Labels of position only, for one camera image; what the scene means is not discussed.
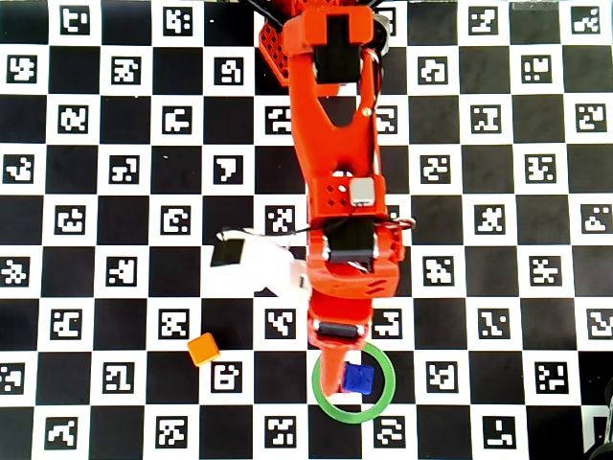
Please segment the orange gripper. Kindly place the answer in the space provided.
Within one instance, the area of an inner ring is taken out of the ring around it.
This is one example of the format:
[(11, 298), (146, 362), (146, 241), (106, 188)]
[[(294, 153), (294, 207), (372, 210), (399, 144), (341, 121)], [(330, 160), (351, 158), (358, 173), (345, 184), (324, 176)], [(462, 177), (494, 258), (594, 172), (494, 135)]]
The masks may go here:
[(320, 386), (325, 396), (342, 390), (347, 353), (364, 347), (372, 317), (371, 299), (312, 293), (307, 312), (307, 337), (311, 346), (322, 349)]

